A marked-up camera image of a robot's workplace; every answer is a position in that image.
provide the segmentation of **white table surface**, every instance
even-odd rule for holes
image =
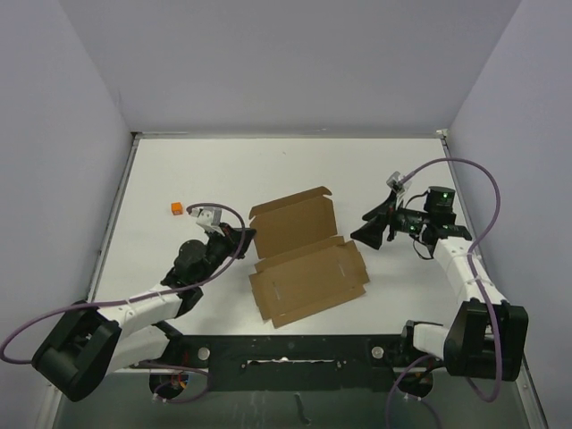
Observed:
[[[339,234],[349,239],[361,216],[389,194],[385,181],[392,172],[410,172],[437,157],[444,157],[438,139],[142,139],[96,300],[153,287],[184,241],[206,240],[193,218],[171,214],[172,202],[219,202],[248,224],[252,206],[324,185],[332,191]],[[454,186],[446,163],[419,173],[408,196],[432,185]],[[420,198],[411,207],[422,205]],[[465,224],[458,197],[455,212]],[[223,220],[238,226],[231,214]],[[400,333],[408,319],[450,323],[457,308],[444,272],[435,261],[419,259],[407,235],[384,242],[380,251],[357,246],[371,279],[358,299],[274,329],[252,297],[248,275],[258,260],[252,248],[203,287],[195,308],[170,323],[184,334],[204,335],[387,334]]]

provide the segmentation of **screw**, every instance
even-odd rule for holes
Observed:
[[[211,350],[207,349],[206,347],[201,347],[198,350],[198,358],[200,360],[207,360],[209,356],[211,356]]]
[[[383,358],[383,349],[379,346],[375,346],[374,348],[372,348],[372,356],[375,359]]]

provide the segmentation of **white enclosure wall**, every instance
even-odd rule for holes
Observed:
[[[0,2],[0,337],[85,296],[129,131],[57,0]],[[22,335],[29,358],[54,321]],[[33,427],[46,381],[0,363],[0,427]]]
[[[130,128],[448,127],[519,0],[60,0]]]
[[[570,427],[572,2],[523,0],[452,125],[450,147],[490,167],[502,209],[484,243],[492,278],[530,316],[526,356],[551,427]],[[494,197],[459,167],[477,229]]]

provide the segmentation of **small orange block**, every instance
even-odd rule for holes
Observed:
[[[182,204],[181,203],[171,203],[171,212],[176,215],[182,215]]]

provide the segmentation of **flattened cardboard box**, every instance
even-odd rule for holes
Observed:
[[[336,235],[331,194],[314,188],[250,211],[263,259],[250,284],[262,318],[275,328],[366,292],[369,278],[356,244]]]

